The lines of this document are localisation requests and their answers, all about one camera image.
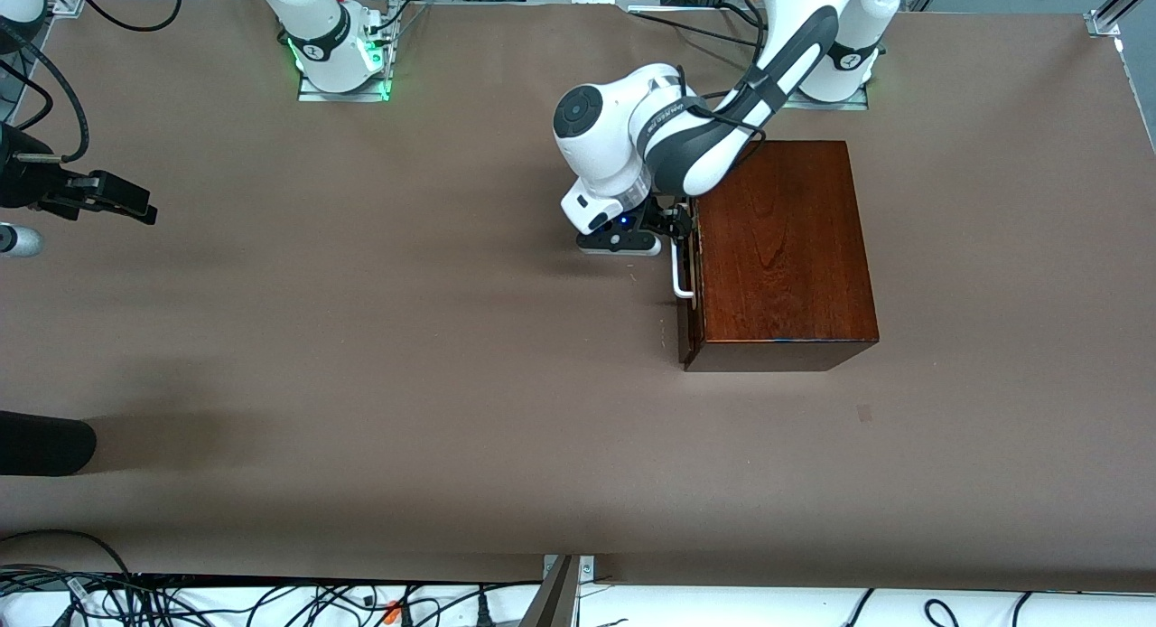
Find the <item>wooden drawer with white handle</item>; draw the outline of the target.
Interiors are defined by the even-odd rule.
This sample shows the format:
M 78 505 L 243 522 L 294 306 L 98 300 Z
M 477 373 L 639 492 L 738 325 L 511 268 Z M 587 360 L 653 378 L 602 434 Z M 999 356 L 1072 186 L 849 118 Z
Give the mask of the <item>wooden drawer with white handle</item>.
M 677 325 L 679 325 L 679 362 L 683 368 L 692 359 L 698 344 L 699 320 L 698 298 L 696 297 L 696 257 L 694 244 L 696 239 L 696 220 L 692 226 L 692 236 L 686 243 L 676 243 L 669 239 L 670 248 L 670 283 L 677 302 Z

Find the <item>dark wooden drawer cabinet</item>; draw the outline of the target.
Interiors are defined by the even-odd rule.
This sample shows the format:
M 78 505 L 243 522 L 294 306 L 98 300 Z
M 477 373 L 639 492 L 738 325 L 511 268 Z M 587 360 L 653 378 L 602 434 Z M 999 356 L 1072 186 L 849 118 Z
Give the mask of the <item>dark wooden drawer cabinet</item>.
M 849 146 L 773 141 L 705 196 L 688 372 L 823 372 L 879 344 Z

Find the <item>black cylindrical object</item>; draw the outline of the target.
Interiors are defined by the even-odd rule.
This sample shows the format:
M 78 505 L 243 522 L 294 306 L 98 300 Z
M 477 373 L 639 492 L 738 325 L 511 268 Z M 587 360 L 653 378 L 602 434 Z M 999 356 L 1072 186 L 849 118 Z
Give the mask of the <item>black cylindrical object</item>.
M 73 475 L 96 449 L 98 435 L 76 418 L 0 410 L 0 475 Z

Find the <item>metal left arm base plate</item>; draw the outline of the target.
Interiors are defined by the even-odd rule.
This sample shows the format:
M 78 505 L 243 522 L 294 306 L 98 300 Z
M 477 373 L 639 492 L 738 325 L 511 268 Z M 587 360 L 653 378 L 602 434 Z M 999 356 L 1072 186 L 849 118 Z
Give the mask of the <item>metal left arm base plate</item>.
M 862 108 L 879 47 L 849 47 L 832 34 L 814 32 L 796 47 L 778 87 L 790 99 L 815 108 Z

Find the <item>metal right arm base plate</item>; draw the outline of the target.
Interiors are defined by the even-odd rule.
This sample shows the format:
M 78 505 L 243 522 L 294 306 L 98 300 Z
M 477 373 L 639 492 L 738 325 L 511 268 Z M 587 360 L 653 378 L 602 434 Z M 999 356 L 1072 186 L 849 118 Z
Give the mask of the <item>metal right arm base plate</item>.
M 348 22 L 343 34 L 321 42 L 289 38 L 301 71 L 301 101 L 388 101 L 397 62 L 397 23 L 358 1 L 341 3 Z

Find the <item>aluminium frame post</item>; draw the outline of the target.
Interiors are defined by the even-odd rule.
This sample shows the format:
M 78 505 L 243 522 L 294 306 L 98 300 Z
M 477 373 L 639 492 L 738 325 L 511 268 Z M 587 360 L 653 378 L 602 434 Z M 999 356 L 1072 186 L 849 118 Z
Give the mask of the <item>aluminium frame post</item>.
M 595 581 L 595 556 L 544 556 L 544 582 L 517 627 L 577 627 L 578 595 Z

